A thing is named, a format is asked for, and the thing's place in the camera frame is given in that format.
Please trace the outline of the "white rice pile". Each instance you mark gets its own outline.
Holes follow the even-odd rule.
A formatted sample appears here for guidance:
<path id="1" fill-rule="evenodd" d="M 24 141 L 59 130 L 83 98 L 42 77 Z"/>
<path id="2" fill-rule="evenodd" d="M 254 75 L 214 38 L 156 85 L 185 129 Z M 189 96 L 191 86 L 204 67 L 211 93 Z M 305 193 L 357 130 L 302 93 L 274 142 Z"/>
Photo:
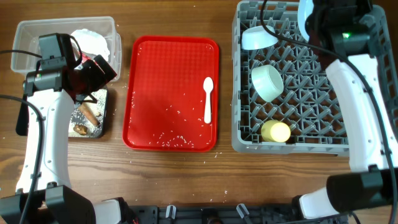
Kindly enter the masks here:
<path id="1" fill-rule="evenodd" d="M 103 127 L 104 120 L 106 117 L 106 107 L 108 103 L 108 90 L 103 88 L 96 92 L 93 92 L 92 97 L 94 97 L 97 102 L 96 103 L 87 103 L 87 101 L 91 100 L 90 96 L 87 96 L 84 99 L 84 104 L 86 104 L 91 112 L 96 116 L 99 121 L 99 126 L 93 126 L 87 118 L 78 110 L 75 109 L 72 113 L 72 117 L 70 119 L 68 137 L 70 138 L 100 138 L 103 135 Z M 73 127 L 76 124 L 82 124 L 88 128 L 88 134 L 86 136 L 79 135 L 74 132 Z"/>

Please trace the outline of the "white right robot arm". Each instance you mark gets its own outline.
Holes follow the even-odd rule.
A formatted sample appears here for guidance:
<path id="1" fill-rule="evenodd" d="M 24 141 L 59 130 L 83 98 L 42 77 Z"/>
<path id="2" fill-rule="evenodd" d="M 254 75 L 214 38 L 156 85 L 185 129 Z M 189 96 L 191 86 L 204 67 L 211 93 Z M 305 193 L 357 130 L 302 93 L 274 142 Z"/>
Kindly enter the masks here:
<path id="1" fill-rule="evenodd" d="M 379 83 L 386 57 L 384 19 L 371 1 L 300 1 L 302 37 L 318 55 L 336 94 L 349 145 L 349 174 L 298 198 L 316 219 L 364 208 L 392 207 L 397 216 L 397 139 Z"/>

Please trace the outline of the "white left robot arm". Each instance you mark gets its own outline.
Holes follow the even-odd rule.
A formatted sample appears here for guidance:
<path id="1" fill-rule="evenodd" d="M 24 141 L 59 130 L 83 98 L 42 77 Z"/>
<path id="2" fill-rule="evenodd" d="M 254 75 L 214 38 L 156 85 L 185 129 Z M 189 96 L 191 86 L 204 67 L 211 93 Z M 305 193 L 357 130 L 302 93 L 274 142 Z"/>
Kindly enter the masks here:
<path id="1" fill-rule="evenodd" d="M 69 34 L 39 37 L 40 55 L 24 80 L 21 112 L 27 117 L 24 167 L 13 196 L 1 199 L 7 223 L 135 223 L 123 198 L 92 203 L 75 192 L 68 174 L 68 129 L 75 108 L 95 101 L 115 71 L 100 55 L 83 59 Z"/>

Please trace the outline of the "light blue small bowl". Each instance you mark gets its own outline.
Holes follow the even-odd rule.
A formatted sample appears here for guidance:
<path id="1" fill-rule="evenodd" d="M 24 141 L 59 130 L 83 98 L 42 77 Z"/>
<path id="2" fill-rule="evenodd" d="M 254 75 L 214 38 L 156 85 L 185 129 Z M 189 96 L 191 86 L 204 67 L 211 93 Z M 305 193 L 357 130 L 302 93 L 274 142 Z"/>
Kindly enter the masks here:
<path id="1" fill-rule="evenodd" d="M 264 49 L 276 43 L 278 43 L 278 38 L 268 33 L 263 26 L 249 28 L 242 34 L 241 46 L 243 50 Z"/>

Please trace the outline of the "red plastic tray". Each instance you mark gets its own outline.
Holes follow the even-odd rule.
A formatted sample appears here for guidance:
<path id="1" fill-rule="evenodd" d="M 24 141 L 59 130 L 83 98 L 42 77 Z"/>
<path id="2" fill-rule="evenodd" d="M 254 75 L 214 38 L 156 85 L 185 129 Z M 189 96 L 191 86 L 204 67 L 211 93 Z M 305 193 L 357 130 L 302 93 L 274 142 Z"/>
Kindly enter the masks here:
<path id="1" fill-rule="evenodd" d="M 145 35 L 132 48 L 122 140 L 145 151 L 206 152 L 218 135 L 220 49 L 211 39 Z M 204 122 L 206 77 L 213 80 Z"/>

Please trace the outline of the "red candy wrapper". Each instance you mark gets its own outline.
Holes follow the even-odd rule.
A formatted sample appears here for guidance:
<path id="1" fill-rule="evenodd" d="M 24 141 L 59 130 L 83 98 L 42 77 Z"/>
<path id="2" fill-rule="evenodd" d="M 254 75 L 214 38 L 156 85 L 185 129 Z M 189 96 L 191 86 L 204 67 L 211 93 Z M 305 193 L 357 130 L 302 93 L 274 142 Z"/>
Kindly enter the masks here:
<path id="1" fill-rule="evenodd" d="M 98 64 L 97 64 L 97 62 L 95 60 L 93 60 L 89 56 L 83 54 L 82 55 L 81 66 L 82 67 L 97 67 Z"/>

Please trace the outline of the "light blue plate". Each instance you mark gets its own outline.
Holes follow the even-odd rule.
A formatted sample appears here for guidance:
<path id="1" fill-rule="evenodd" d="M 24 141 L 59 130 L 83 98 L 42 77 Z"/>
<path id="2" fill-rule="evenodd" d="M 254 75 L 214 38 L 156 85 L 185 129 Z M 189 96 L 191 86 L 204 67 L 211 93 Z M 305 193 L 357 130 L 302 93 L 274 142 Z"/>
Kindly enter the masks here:
<path id="1" fill-rule="evenodd" d="M 298 5 L 298 13 L 297 13 L 297 22 L 298 28 L 301 33 L 301 36 L 304 38 L 306 42 L 309 41 L 310 36 L 308 35 L 305 23 L 310 14 L 313 12 L 313 1 L 312 0 L 300 0 Z"/>

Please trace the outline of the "grey dishwasher rack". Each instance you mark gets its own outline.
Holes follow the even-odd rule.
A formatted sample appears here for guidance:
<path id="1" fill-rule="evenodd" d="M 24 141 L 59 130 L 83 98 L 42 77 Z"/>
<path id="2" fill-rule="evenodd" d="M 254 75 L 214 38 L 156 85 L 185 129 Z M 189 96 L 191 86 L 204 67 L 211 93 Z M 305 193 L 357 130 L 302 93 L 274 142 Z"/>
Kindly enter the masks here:
<path id="1" fill-rule="evenodd" d="M 264 154 L 321 153 L 348 156 L 348 140 L 338 100 L 312 50 L 281 41 L 260 50 L 243 50 L 241 36 L 263 22 L 287 38 L 300 40 L 296 2 L 241 1 L 232 23 L 233 99 L 231 143 L 238 152 Z M 264 101 L 254 88 L 251 71 L 272 65 L 280 73 L 284 91 Z M 262 125 L 276 120 L 287 124 L 286 142 L 261 136 Z"/>

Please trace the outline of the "black food waste tray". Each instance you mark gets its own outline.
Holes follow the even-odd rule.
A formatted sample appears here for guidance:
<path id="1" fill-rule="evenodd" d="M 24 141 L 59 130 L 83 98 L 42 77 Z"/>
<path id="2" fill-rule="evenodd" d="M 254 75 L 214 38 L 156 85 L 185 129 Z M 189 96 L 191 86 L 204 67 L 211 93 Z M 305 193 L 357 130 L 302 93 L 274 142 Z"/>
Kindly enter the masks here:
<path id="1" fill-rule="evenodd" d="M 108 90 L 103 88 L 74 102 L 65 91 L 35 91 L 26 100 L 32 103 L 44 120 L 44 138 L 59 141 L 66 137 L 100 138 L 106 115 Z"/>

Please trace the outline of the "dark brown food scrap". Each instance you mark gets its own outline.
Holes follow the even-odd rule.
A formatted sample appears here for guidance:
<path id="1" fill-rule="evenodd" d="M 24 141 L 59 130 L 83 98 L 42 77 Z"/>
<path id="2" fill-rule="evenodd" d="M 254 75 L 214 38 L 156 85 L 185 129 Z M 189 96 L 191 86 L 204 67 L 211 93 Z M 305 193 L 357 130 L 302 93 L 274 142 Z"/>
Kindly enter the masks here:
<path id="1" fill-rule="evenodd" d="M 88 128 L 82 124 L 76 124 L 73 127 L 74 132 L 79 135 L 86 136 L 88 134 Z"/>

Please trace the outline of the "mint green rice bowl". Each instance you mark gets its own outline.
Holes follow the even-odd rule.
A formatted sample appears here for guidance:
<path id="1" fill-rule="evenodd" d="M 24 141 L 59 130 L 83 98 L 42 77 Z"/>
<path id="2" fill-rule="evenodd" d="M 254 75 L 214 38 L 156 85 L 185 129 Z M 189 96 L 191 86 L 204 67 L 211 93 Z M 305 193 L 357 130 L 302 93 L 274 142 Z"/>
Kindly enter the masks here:
<path id="1" fill-rule="evenodd" d="M 266 102 L 272 102 L 284 91 L 283 79 L 272 65 L 252 69 L 251 77 L 257 94 Z"/>

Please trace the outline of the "clear plastic waste bin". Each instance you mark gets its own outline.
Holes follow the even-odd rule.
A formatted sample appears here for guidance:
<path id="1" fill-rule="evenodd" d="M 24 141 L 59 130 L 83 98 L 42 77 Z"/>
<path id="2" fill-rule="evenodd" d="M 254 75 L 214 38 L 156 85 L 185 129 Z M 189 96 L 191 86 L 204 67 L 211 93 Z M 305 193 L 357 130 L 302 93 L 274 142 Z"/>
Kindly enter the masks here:
<path id="1" fill-rule="evenodd" d="M 39 37 L 41 35 L 53 33 L 71 35 L 73 31 L 78 29 L 95 31 L 106 39 L 111 52 L 108 63 L 117 73 L 116 78 L 113 80 L 119 80 L 122 61 L 122 43 L 121 36 L 116 32 L 114 19 L 110 16 L 22 21 L 17 26 L 13 49 L 24 50 L 40 55 Z M 78 43 L 72 43 L 72 46 L 74 52 L 78 54 Z"/>

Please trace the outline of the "white paper napkin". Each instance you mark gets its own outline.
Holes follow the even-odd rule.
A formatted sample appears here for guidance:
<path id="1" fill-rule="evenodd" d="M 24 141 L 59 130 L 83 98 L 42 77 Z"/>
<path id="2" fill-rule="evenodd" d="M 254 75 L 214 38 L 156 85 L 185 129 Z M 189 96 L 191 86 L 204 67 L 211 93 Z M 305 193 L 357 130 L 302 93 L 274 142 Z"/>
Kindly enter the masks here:
<path id="1" fill-rule="evenodd" d="M 106 39 L 99 33 L 88 30 L 78 29 L 72 32 L 72 37 L 76 39 L 81 51 L 89 58 L 102 56 L 107 62 L 111 52 Z"/>

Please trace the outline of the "yellow plastic cup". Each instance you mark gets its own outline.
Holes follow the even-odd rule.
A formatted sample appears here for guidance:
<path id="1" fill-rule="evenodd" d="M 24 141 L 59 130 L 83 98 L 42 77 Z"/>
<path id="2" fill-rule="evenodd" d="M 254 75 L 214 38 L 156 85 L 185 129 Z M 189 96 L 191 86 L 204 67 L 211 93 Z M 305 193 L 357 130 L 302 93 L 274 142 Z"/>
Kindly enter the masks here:
<path id="1" fill-rule="evenodd" d="M 286 142 L 291 136 L 291 130 L 283 122 L 270 120 L 262 125 L 261 136 L 265 141 Z"/>

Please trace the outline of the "brown carrot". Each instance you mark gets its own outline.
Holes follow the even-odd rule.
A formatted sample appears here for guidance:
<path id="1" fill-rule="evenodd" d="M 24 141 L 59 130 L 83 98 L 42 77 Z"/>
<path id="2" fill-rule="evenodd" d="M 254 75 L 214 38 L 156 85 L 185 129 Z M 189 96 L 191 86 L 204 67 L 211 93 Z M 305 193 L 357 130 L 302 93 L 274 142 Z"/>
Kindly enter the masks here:
<path id="1" fill-rule="evenodd" d="M 91 112 L 89 107 L 82 103 L 79 107 L 78 110 L 87 118 L 87 120 L 93 125 L 93 126 L 99 126 L 100 122 L 97 120 L 96 116 Z"/>

